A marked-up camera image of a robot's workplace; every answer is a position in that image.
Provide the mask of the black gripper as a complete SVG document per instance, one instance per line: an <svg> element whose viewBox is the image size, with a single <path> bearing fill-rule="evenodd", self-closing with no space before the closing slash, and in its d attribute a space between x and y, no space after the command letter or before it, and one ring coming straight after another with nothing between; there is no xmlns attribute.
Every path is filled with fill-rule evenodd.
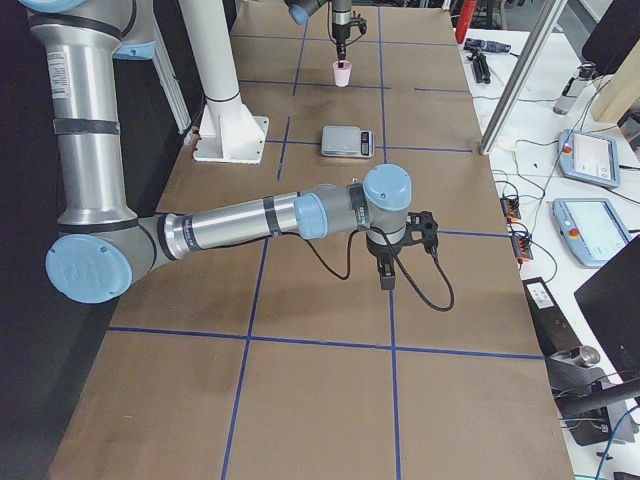
<svg viewBox="0 0 640 480"><path fill-rule="evenodd" d="M380 288L393 291L396 283L394 258L402 251L402 243L386 241L382 233L370 230L366 233L366 247L379 264Z"/></svg>
<svg viewBox="0 0 640 480"><path fill-rule="evenodd" d="M337 43L338 68L344 67L346 45L350 36L350 10L331 10L331 36Z"/></svg>

